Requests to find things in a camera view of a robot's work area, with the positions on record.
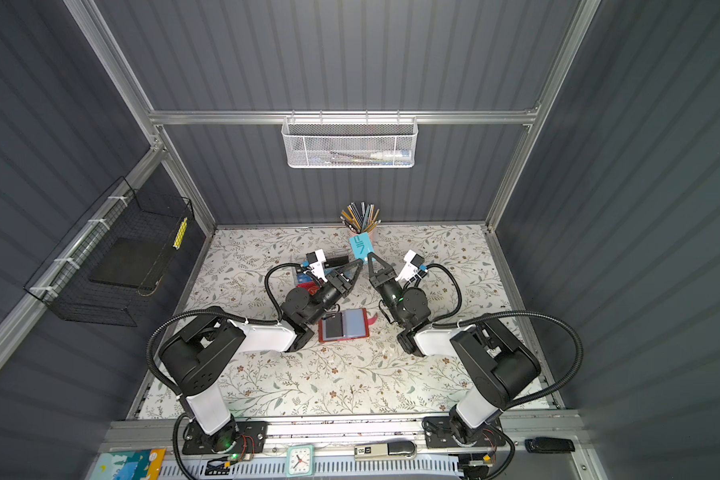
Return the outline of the clear acrylic card organizer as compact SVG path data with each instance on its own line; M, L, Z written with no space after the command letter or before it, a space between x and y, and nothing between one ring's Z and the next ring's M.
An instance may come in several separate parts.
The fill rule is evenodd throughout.
M309 253L307 261L298 264L297 277L309 277L298 283L298 294L309 294L315 302L330 303L345 298L354 288L363 261L350 260L348 255L326 257L322 250Z

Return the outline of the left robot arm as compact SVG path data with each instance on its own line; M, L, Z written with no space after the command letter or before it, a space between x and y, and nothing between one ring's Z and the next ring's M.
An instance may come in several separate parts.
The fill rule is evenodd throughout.
M197 438L226 453L239 446L239 431L218 384L219 377L238 353L273 351L292 353L314 336L311 327L348 296L364 266L362 259L328 272L318 290L295 287L283 302L275 302L274 320L226 312L219 306L187 310L162 324L146 347L149 371L178 399Z

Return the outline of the red leather card holder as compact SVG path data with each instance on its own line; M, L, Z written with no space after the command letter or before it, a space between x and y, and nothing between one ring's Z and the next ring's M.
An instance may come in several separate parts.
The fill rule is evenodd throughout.
M370 336L367 311L364 308L331 313L318 322L319 342L363 339Z

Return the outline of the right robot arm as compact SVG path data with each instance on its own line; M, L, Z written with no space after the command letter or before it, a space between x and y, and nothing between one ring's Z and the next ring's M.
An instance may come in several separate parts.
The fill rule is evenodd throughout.
M537 358L498 318L443 321L456 316L463 295L446 267L430 263L413 251L406 254L401 272L375 253L366 257L371 286L380 295L382 313L402 328L397 341L403 351L417 357L457 358L472 388L449 412L446 430L462 445L475 441L483 427L510 408L510 403L540 373ZM433 316L419 283L431 269L450 279L456 292L455 307Z

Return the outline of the teal card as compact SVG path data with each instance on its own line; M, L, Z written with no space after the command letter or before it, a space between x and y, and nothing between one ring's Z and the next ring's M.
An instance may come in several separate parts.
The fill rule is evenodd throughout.
M365 260L367 255L374 251L371 237L367 232L351 236L349 244L356 259Z

